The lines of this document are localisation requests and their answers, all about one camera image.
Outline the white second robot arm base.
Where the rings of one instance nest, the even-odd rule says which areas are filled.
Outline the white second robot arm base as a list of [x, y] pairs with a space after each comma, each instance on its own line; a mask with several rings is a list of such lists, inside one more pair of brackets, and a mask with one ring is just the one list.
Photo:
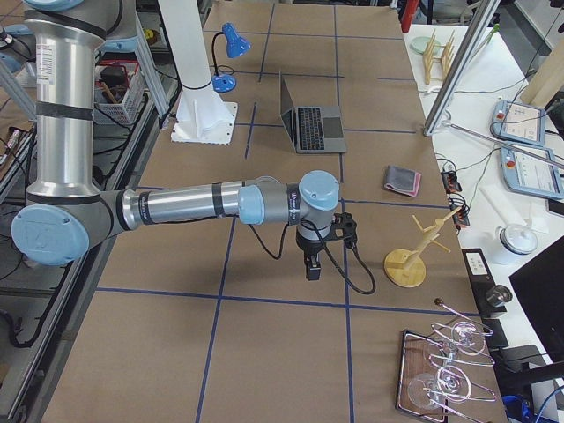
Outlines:
[[171, 139], [229, 144], [237, 104], [223, 101], [213, 89], [197, 2], [161, 0], [159, 8], [182, 89]]

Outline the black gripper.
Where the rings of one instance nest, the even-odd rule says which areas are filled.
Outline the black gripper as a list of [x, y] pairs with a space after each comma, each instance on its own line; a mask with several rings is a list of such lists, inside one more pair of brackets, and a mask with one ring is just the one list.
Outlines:
[[318, 280], [321, 274], [319, 255], [323, 251], [320, 236], [311, 225], [299, 225], [296, 232], [296, 243], [304, 254], [306, 280]]

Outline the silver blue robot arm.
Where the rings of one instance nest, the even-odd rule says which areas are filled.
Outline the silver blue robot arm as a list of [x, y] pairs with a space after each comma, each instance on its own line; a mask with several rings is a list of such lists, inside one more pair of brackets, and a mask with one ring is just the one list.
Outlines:
[[284, 184], [269, 176], [181, 189], [102, 191], [93, 183], [95, 54], [107, 41], [137, 44], [131, 1], [30, 1], [25, 21], [36, 39], [37, 178], [14, 218], [18, 249], [64, 265], [106, 239], [142, 225], [236, 217], [247, 225], [294, 226], [306, 277], [321, 274], [319, 254], [334, 240], [337, 179], [323, 170]]

